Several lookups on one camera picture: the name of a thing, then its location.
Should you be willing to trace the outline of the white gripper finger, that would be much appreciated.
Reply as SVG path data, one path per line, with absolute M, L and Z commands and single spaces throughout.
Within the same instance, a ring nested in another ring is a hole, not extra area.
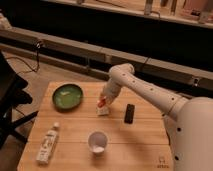
M 99 95 L 99 100 L 102 101 L 104 99 L 106 99 L 106 94 L 101 92 L 100 95 Z
M 106 98 L 106 106 L 109 107 L 114 102 L 114 100 L 114 98 Z

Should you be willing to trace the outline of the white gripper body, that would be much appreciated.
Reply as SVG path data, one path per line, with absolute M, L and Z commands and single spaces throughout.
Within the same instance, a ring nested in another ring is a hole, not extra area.
M 108 100 L 114 100 L 121 92 L 122 86 L 116 83 L 113 79 L 109 79 L 104 85 L 101 95 Z

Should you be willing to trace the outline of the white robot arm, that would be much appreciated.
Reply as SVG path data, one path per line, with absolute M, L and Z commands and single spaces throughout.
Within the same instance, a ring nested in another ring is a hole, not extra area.
M 113 103 L 122 87 L 127 87 L 176 122 L 174 171 L 213 171 L 213 99 L 187 99 L 134 76 L 130 63 L 109 69 L 97 106 Z

